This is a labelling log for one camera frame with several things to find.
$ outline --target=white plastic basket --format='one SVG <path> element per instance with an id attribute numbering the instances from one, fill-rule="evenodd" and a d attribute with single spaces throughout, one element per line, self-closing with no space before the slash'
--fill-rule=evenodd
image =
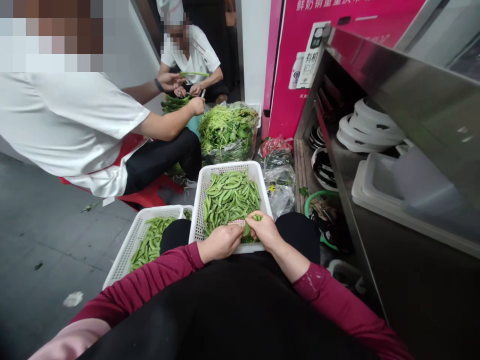
<path id="1" fill-rule="evenodd" d="M 195 195 L 195 205 L 193 205 L 193 214 L 191 216 L 191 228 L 188 243 L 200 242 L 205 240 L 204 234 L 204 201 L 207 197 L 207 190 L 212 182 L 212 174 L 223 174 L 230 171 L 242 172 L 248 168 L 248 178 L 258 186 L 258 194 L 260 195 L 260 211 L 272 216 L 270 209 L 267 189 L 265 188 L 264 177 L 260 164 L 256 161 L 239 161 L 227 162 L 217 165 L 205 166 L 198 174 L 198 185 Z M 254 253 L 264 251 L 265 248 L 260 242 L 243 243 L 236 250 L 235 254 Z"/>
<path id="2" fill-rule="evenodd" d="M 145 224 L 146 221 L 156 217 L 182 219 L 183 215 L 184 207 L 182 205 L 149 207 L 139 211 L 103 283 L 102 289 L 109 287 L 130 272 L 130 259 L 139 248 L 149 228 L 149 224 Z"/>

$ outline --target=pink advertisement poster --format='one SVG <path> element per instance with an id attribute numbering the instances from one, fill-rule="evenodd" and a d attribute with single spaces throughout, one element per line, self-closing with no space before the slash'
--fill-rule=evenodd
<path id="1" fill-rule="evenodd" d="M 301 54 L 306 51 L 314 23 L 330 21 L 337 27 L 340 18 L 350 17 L 348 24 L 338 27 L 393 47 L 424 2 L 285 0 L 268 136 L 295 135 L 310 89 L 295 88 L 294 74 L 302 62 Z"/>

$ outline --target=red plastic stool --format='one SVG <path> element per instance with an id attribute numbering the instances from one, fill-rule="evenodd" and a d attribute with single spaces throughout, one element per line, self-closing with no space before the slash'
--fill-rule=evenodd
<path id="1" fill-rule="evenodd" d="M 83 191 L 86 191 L 87 193 L 90 193 L 87 189 L 74 185 L 70 181 L 66 180 L 63 177 L 60 177 L 60 181 L 62 184 L 65 185 L 73 185 L 76 188 L 82 189 Z M 125 204 L 129 205 L 129 203 L 135 203 L 143 206 L 144 208 L 153 208 L 153 207 L 158 207 L 158 206 L 165 206 L 167 205 L 157 194 L 158 189 L 160 186 L 165 185 L 171 188 L 173 191 L 175 191 L 178 194 L 181 194 L 184 192 L 184 189 L 175 183 L 171 178 L 169 178 L 166 174 L 163 174 L 160 176 L 157 180 L 152 182 L 150 185 L 148 185 L 146 188 L 144 188 L 142 191 L 135 192 L 130 195 L 123 195 L 123 196 L 117 196 L 116 198 L 123 201 Z"/>

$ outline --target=wristwatch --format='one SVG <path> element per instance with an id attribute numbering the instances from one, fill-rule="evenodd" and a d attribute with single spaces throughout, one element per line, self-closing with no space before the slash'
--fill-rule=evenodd
<path id="1" fill-rule="evenodd" d="M 161 93 L 166 92 L 165 89 L 162 87 L 162 84 L 160 83 L 160 81 L 157 78 L 155 78 L 155 85 L 158 88 L 158 90 L 160 90 Z"/>

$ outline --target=red sleeve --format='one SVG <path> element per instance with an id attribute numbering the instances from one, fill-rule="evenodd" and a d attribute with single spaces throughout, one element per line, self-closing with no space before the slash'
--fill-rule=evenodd
<path id="1" fill-rule="evenodd" d="M 293 287 L 321 314 L 374 349 L 381 359 L 413 359 L 387 323 L 323 266 L 310 263 Z"/>
<path id="2" fill-rule="evenodd" d="M 197 243 L 167 251 L 103 290 L 70 323 L 101 319 L 111 328 L 170 284 L 204 267 Z"/>

